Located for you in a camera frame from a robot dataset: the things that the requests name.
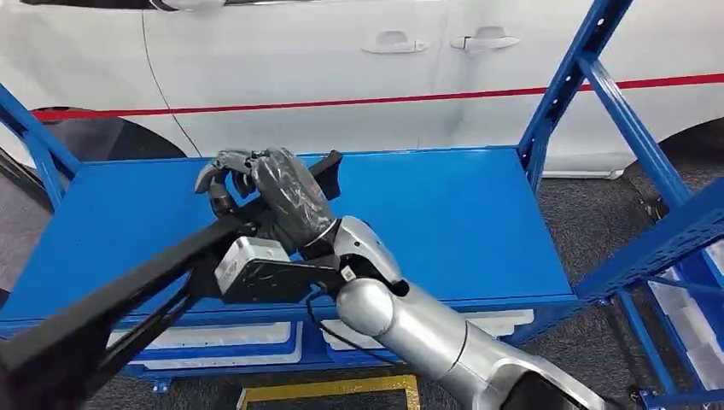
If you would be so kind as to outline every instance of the white storage bin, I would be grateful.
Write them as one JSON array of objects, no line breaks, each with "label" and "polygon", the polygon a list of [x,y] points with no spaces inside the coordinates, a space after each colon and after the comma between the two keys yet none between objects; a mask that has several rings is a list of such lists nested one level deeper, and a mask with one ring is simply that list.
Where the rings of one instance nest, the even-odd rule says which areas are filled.
[{"label": "white storage bin", "polygon": [[[125,332],[116,331],[110,342]],[[302,322],[193,326],[166,330],[129,365],[149,370],[296,363]]]},{"label": "white storage bin", "polygon": [[[722,268],[722,245],[716,243],[709,247],[709,255]],[[674,268],[667,269],[663,278],[679,280]],[[663,312],[669,317],[671,325],[679,335],[686,354],[708,390],[724,388],[724,354],[716,340],[716,334],[704,317],[697,301],[685,289],[666,284],[649,283]]]}]

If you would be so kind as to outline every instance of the black cable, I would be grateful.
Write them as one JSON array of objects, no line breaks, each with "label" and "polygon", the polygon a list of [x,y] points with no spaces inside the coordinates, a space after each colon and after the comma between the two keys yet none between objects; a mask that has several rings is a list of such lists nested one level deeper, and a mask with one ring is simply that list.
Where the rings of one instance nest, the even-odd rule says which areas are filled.
[{"label": "black cable", "polygon": [[368,356],[374,357],[377,360],[384,361],[385,363],[389,363],[392,366],[398,366],[400,363],[390,360],[388,358],[382,357],[378,354],[373,353],[371,350],[367,348],[363,348],[362,346],[359,346],[357,343],[350,342],[345,337],[342,337],[336,333],[334,333],[330,328],[328,328],[324,323],[317,320],[317,318],[314,317],[314,312],[312,311],[312,301],[314,299],[317,299],[320,296],[326,295],[325,288],[322,287],[320,290],[317,290],[316,292],[312,293],[306,300],[307,305],[307,313],[309,313],[309,317],[312,319],[312,322],[314,322],[315,325],[322,331],[325,331],[327,334],[329,334],[332,337],[336,337],[340,341],[352,346],[353,348],[359,350],[360,352],[367,354]]}]

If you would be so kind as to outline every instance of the white car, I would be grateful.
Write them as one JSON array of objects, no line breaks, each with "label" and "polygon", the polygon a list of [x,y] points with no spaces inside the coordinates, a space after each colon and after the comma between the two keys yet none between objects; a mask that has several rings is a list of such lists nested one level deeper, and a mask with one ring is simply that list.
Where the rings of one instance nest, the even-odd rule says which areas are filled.
[{"label": "white car", "polygon": [[[117,144],[188,156],[516,144],[591,5],[173,1],[0,0],[0,81],[81,159]],[[636,0],[604,52],[657,141],[724,117],[722,20],[719,0]],[[135,140],[118,131],[134,124],[147,130]],[[590,91],[548,152],[548,175],[615,177],[634,161]]]}]

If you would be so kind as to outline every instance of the floor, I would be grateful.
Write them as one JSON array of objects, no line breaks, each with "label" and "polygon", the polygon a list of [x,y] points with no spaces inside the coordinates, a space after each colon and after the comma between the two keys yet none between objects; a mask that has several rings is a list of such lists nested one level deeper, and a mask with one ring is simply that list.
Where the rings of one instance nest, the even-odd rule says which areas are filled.
[{"label": "floor", "polygon": [[[693,190],[712,178],[724,176],[724,122],[716,121],[663,144]],[[15,276],[38,240],[48,215],[4,179],[0,179],[0,287],[11,289]],[[645,202],[656,192],[637,165],[619,179],[545,179],[539,202],[557,245],[569,279],[581,279],[602,260],[612,255],[651,226]],[[652,317],[642,312],[647,324]],[[686,386],[680,364],[655,325],[650,330],[674,378]],[[657,388],[657,381],[634,340],[616,301],[610,306],[588,309],[559,327],[533,340],[526,347],[540,354],[601,395],[621,403],[628,401],[628,386]],[[116,378],[88,403],[87,408],[235,408],[242,386],[302,383],[338,378],[361,378],[373,374],[403,374],[408,369],[380,369],[349,372],[299,372],[262,374],[253,377],[226,376],[188,378],[174,381],[169,394],[155,395],[150,384],[132,378]],[[419,379],[420,399],[427,408],[458,408],[444,390],[429,380]],[[326,407],[338,406],[338,401]],[[347,402],[350,407],[388,407],[374,396]]]}]

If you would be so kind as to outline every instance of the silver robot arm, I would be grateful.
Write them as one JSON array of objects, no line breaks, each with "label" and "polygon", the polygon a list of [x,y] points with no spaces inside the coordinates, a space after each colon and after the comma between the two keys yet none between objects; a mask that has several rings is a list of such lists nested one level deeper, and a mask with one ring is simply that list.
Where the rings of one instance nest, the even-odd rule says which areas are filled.
[{"label": "silver robot arm", "polygon": [[[267,300],[262,296],[293,302],[304,296],[308,282],[319,280],[335,298],[342,322],[438,382],[466,408],[606,407],[547,360],[496,340],[405,281],[365,222],[332,216],[314,177],[286,149],[222,151],[201,170],[196,191],[209,192],[219,217],[238,208],[225,188],[228,172],[242,196],[258,189],[276,219],[267,230],[262,225],[257,236],[264,239],[235,241],[217,267],[225,302],[251,296],[252,302]],[[305,259],[331,260],[294,263],[289,254],[296,250]],[[286,294],[279,295],[280,289]]]},{"label": "silver robot arm", "polygon": [[607,408],[603,399],[551,362],[491,337],[406,282],[392,254],[364,222],[342,218],[335,252],[365,257],[378,273],[360,277],[349,267],[342,269],[347,283],[336,297],[342,322],[438,382],[465,408],[521,408],[525,403]]}]

